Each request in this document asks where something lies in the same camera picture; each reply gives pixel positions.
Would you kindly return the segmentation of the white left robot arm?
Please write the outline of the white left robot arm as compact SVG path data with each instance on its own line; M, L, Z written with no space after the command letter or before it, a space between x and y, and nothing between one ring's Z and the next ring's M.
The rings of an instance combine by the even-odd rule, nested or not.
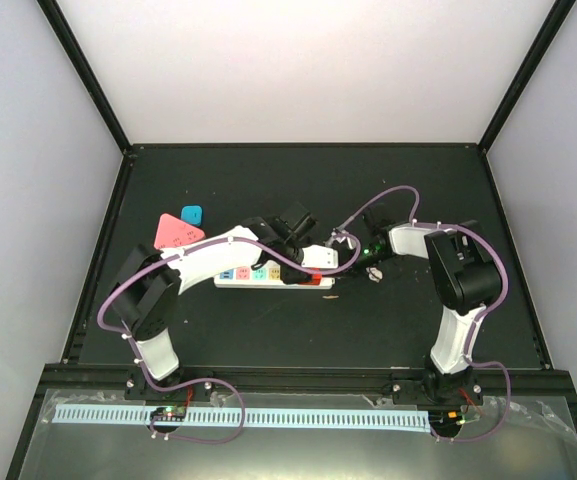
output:
M279 267L276 288L322 280L324 269L337 266L337 257L312 243L314 226L310 212L295 204L282 215L252 217L191 244L160 249L140 245L122 266L98 324L128 340L152 392L173 398L183 384L169 334L169 310L177 297L227 272L251 281L255 271L272 265Z

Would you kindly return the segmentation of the blue square plug adapter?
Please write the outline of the blue square plug adapter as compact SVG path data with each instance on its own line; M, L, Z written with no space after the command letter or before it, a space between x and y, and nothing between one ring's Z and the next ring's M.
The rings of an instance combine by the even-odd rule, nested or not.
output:
M201 226L203 222L203 209L199 205L185 205L180 212L180 219L193 226Z

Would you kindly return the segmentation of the pink triangular socket adapter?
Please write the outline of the pink triangular socket adapter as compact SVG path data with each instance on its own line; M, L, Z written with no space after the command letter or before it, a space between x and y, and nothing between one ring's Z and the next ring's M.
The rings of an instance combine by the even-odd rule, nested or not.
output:
M204 238L205 233L200 228L164 213L159 218L154 247L159 250L177 248L202 241Z

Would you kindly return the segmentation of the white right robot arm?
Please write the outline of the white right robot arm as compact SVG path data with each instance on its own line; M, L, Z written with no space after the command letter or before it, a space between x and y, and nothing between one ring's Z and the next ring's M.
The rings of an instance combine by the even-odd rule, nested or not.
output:
M371 236L348 276L375 276L375 268L395 257L412 256L429 262L435 291L442 304L437 339L426 356L422 388L433 404L455 402L471 380L472 351L486 309L507 290L492 254L473 236L475 221L455 227L396 223L385 206L368 207L361 217Z

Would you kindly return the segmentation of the white power strip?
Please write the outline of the white power strip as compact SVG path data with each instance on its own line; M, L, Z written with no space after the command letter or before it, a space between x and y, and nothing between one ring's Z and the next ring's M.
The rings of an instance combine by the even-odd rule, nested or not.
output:
M281 267L270 263L257 270L238 267L216 275L217 288L230 289L283 289L283 290L329 290L335 285L331 278L315 277L309 282L286 284L281 280Z

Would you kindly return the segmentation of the red cube socket adapter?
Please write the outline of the red cube socket adapter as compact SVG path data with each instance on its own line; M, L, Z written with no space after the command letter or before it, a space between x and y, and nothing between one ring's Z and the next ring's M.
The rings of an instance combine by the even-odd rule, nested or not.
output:
M320 273L315 274L305 274L304 277L299 281L300 285L319 285L322 280L322 275Z

